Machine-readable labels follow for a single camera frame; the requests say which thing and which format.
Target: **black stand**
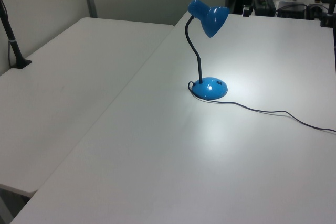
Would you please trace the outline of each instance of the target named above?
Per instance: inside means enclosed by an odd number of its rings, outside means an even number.
[[[334,9],[336,5],[336,0],[331,0],[327,13],[322,13],[321,23],[322,27],[334,27],[336,20],[336,15],[334,14]]]
[[[16,42],[16,38],[14,36],[13,30],[11,28],[11,25],[9,24],[8,20],[8,14],[6,11],[6,7],[3,4],[3,1],[0,0],[0,19],[1,22],[5,28],[5,31],[7,33],[8,41],[12,46],[13,52],[16,57],[16,64],[13,65],[13,68],[23,69],[25,66],[29,65],[32,61],[26,60],[23,58],[21,51],[19,49],[19,45]]]

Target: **blue desk lamp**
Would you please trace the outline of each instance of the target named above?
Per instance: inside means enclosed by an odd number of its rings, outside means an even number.
[[[219,99],[227,93],[227,85],[224,81],[214,77],[202,78],[201,58],[189,39],[188,27],[190,22],[194,18],[197,18],[201,21],[205,34],[211,38],[224,24],[227,16],[229,15],[229,9],[219,6],[209,7],[200,0],[192,0],[189,4],[188,11],[190,12],[191,17],[185,25],[185,36],[197,56],[199,77],[199,80],[195,81],[192,86],[192,92],[195,96],[204,100]]]

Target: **black cable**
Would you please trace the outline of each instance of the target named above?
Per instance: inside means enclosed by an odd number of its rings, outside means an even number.
[[[323,8],[325,8],[326,10],[328,10],[328,8],[326,8],[324,5],[321,5],[321,4],[310,4],[309,5],[310,8],[315,7],[315,6],[322,6]]]
[[[307,10],[307,8],[308,8],[308,5],[305,5],[305,4],[292,4],[292,5],[286,5],[286,6],[283,6],[283,7],[279,8],[279,9],[277,9],[277,10],[275,11],[275,13],[278,15],[278,11],[279,11],[279,10],[287,9],[287,8],[289,8],[289,7],[293,7],[293,6],[305,6],[305,7],[306,7],[306,10]]]
[[[305,126],[307,126],[307,127],[310,127],[310,128],[316,129],[316,130],[321,130],[321,131],[332,131],[332,132],[335,132],[335,133],[336,133],[336,130],[325,129],[325,128],[319,128],[319,127],[315,127],[315,126],[312,126],[312,125],[310,125],[310,124],[304,123],[303,121],[297,119],[295,116],[293,116],[292,114],[290,114],[289,112],[287,112],[287,111],[285,111],[285,110],[278,110],[278,111],[255,110],[255,109],[251,109],[251,108],[249,108],[249,107],[247,107],[247,106],[241,105],[241,104],[239,104],[239,103],[237,103],[237,102],[220,102],[220,101],[209,101],[209,100],[202,99],[202,98],[196,96],[196,95],[193,93],[192,89],[190,88],[190,84],[191,84],[191,83],[194,84],[194,82],[190,81],[190,82],[188,83],[188,89],[189,89],[190,93],[191,93],[195,98],[197,98],[197,99],[199,99],[199,100],[201,100],[201,101],[203,101],[203,102],[216,103],[216,104],[234,104],[234,105],[240,106],[240,107],[242,107],[242,108],[244,108],[244,109],[251,110],[251,111],[254,111],[254,112],[259,112],[259,113],[268,113],[268,114],[272,114],[272,113],[281,113],[281,112],[282,112],[282,113],[286,113],[286,114],[290,115],[293,119],[295,119],[296,121],[298,121],[299,123],[301,123],[301,124],[303,124],[303,125],[305,125]]]

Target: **lamp base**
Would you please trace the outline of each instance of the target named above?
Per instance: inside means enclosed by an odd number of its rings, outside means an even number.
[[[227,85],[214,77],[203,78],[203,83],[195,81],[191,88],[195,96],[204,100],[216,100],[226,95]]]
[[[31,60],[24,59],[23,61],[19,62],[19,64],[18,62],[16,62],[14,65],[12,65],[12,68],[23,69],[27,67],[31,62]]]

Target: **cable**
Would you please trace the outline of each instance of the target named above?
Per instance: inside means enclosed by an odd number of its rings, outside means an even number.
[[[321,5],[321,4],[310,4],[309,5],[310,8],[315,7],[315,6],[321,6],[321,7],[325,8],[326,10],[328,10],[328,8],[326,8],[324,5]]]
[[[308,5],[305,5],[305,4],[292,4],[292,5],[286,5],[286,6],[283,6],[283,7],[279,8],[279,9],[277,9],[277,10],[275,11],[275,13],[276,13],[276,15],[278,16],[278,11],[279,11],[279,10],[287,9],[287,8],[289,8],[289,7],[293,7],[293,6],[305,6],[305,7],[306,7],[306,10],[307,10],[307,8],[308,8]]]
[[[197,99],[199,99],[199,100],[201,100],[201,101],[203,101],[203,102],[216,103],[216,104],[234,104],[234,105],[240,106],[240,107],[242,107],[242,108],[244,108],[244,109],[251,110],[251,111],[254,111],[254,112],[259,112],[259,113],[268,113],[268,114],[272,114],[272,113],[281,113],[281,112],[282,112],[282,113],[286,113],[286,114],[290,115],[293,119],[295,119],[296,121],[298,121],[299,123],[301,123],[301,124],[303,124],[303,125],[305,125],[305,126],[307,126],[307,127],[310,127],[310,128],[316,129],[316,130],[321,130],[321,131],[332,131],[332,132],[335,132],[335,133],[336,133],[336,130],[333,130],[333,129],[319,128],[319,127],[315,127],[315,126],[312,126],[312,125],[310,125],[310,124],[304,123],[303,121],[297,119],[295,116],[293,116],[292,114],[290,114],[289,112],[287,112],[287,111],[285,111],[285,110],[278,110],[278,111],[255,110],[255,109],[251,109],[251,108],[249,108],[249,107],[247,107],[247,106],[241,105],[241,104],[239,104],[239,103],[237,103],[237,102],[220,102],[220,101],[209,101],[209,100],[204,100],[204,99],[202,99],[202,98],[200,98],[200,97],[197,97],[197,96],[193,93],[192,89],[190,88],[190,83],[194,84],[194,82],[190,81],[190,82],[188,83],[188,89],[189,89],[190,93],[193,95],[193,97],[195,97],[195,98],[197,98]]]

